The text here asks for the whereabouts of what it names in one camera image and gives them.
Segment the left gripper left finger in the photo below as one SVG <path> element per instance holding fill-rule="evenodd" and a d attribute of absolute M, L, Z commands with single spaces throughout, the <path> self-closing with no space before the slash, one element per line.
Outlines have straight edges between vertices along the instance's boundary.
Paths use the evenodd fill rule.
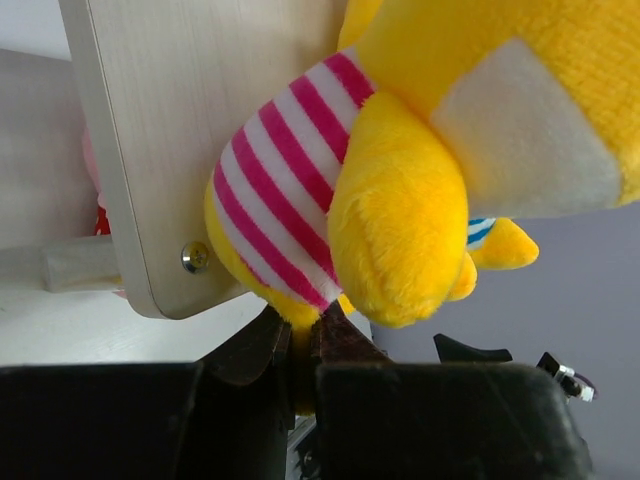
<path fill-rule="evenodd" d="M 5 367 L 5 479 L 281 479 L 290 329 L 272 309 L 199 360 Z"/>

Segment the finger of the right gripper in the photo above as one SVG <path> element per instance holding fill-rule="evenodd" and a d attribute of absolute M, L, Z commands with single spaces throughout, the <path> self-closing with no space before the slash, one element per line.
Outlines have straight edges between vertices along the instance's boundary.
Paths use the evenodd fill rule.
<path fill-rule="evenodd" d="M 433 337 L 441 363 L 507 363 L 513 360 L 507 349 L 479 349 L 444 334 Z"/>

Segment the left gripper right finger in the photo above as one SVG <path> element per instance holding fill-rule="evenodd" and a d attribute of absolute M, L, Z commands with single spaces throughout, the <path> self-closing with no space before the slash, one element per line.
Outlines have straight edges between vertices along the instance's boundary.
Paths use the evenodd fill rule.
<path fill-rule="evenodd" d="M 536 365 L 390 360 L 339 306 L 314 326 L 325 479 L 589 479 L 559 384 Z"/>

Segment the yellow toy blue stripes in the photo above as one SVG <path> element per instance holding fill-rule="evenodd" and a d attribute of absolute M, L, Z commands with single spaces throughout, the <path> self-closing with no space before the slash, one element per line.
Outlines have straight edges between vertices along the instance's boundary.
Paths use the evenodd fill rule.
<path fill-rule="evenodd" d="M 539 247 L 514 221 L 497 218 L 477 248 L 468 247 L 475 265 L 482 270 L 515 270 L 533 264 Z"/>

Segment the yellow toy pink stripes face-down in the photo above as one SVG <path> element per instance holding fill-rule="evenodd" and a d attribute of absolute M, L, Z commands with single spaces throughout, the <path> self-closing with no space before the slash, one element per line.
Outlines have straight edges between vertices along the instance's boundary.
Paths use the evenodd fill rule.
<path fill-rule="evenodd" d="M 402 328 L 467 297 L 497 218 L 639 198 L 635 1 L 353 1 L 205 190 L 224 267 L 292 330 L 294 410 L 332 306 Z"/>

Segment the pink toy red polka shirt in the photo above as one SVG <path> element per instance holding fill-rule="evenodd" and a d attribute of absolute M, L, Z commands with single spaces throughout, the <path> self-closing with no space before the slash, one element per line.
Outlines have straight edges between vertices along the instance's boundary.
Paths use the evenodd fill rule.
<path fill-rule="evenodd" d="M 93 234 L 95 236 L 110 235 L 111 229 L 106 204 L 102 193 L 95 155 L 87 126 L 84 127 L 81 142 L 85 166 L 97 194 L 97 214 Z"/>

